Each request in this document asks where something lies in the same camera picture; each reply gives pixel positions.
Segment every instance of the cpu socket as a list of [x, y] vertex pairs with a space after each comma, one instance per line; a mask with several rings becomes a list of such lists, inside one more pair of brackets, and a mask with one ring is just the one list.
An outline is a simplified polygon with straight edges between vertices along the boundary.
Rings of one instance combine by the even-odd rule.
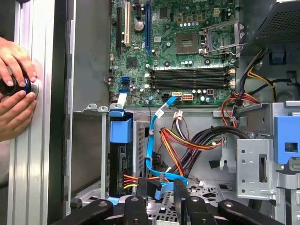
[[197, 33], [178, 34], [176, 39], [177, 54], [195, 54], [198, 53]]

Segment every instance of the blue expansion slot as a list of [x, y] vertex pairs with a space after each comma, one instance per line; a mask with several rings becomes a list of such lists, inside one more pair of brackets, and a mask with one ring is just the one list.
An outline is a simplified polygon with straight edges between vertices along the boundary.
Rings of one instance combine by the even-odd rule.
[[119, 94], [129, 94], [129, 89], [119, 89]]
[[149, 3], [146, 4], [146, 50], [148, 56], [150, 55], [150, 40], [151, 40], [151, 5]]
[[130, 81], [130, 76], [121, 77], [121, 81]]

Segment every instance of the circuit board component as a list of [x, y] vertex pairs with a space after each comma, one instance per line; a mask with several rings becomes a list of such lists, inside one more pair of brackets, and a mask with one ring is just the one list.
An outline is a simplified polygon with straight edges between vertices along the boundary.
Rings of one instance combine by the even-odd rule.
[[128, 106], [159, 106], [171, 96], [175, 105], [221, 105], [235, 89], [226, 46], [235, 43], [227, 25], [236, 21], [233, 0], [113, 1], [110, 101], [127, 93]]

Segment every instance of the hand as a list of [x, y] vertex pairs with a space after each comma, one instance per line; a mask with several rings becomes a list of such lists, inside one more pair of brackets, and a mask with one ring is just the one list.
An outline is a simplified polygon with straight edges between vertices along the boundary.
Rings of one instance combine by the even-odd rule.
[[36, 69], [26, 51], [14, 42], [7, 41], [0, 37], [0, 78], [2, 78], [8, 86], [13, 86], [14, 83], [6, 66], [11, 69], [19, 85], [25, 87], [20, 64], [27, 73], [28, 78], [32, 82], [35, 82], [37, 76]]
[[31, 122], [36, 104], [35, 94], [26, 95], [23, 90], [0, 102], [0, 142], [23, 132]]

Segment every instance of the green circuit board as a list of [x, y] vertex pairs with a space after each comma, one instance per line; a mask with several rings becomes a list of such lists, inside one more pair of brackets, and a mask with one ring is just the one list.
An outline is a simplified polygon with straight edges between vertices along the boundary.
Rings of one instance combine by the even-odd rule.
[[[221, 105], [231, 96], [234, 89], [232, 86], [191, 88], [190, 83], [187, 83], [187, 86], [179, 85], [184, 79], [178, 77], [176, 81], [167, 82], [169, 87], [166, 87], [165, 83], [160, 84], [163, 87], [160, 89], [151, 83], [151, 78], [155, 77], [152, 71], [232, 68], [233, 65], [230, 63], [232, 58], [219, 56], [208, 59], [199, 54], [199, 49], [203, 44], [201, 36], [203, 28], [235, 19], [234, 0], [131, 0], [131, 6], [135, 7], [132, 8], [130, 18], [130, 46], [122, 43], [118, 47], [121, 38], [124, 42], [125, 11], [128, 2], [115, 0], [112, 4], [108, 80], [111, 102], [117, 100], [118, 93], [128, 94], [126, 104], [129, 106], [145, 104], [160, 106], [174, 92], [179, 96], [175, 104], [182, 106]], [[149, 20], [147, 22], [146, 18], [147, 4], [150, 7], [150, 17], [148, 17], [150, 22]], [[137, 21], [143, 22], [144, 30], [139, 30], [141, 28], [139, 26], [137, 26], [138, 30], [135, 30]], [[146, 42], [148, 23], [150, 23], [150, 40]], [[225, 27], [213, 33], [214, 47], [230, 43], [234, 43], [233, 27]], [[231, 77], [234, 80], [235, 74], [231, 74]], [[186, 96], [183, 98], [182, 95], [185, 94], [192, 94], [193, 97], [190, 100]]]

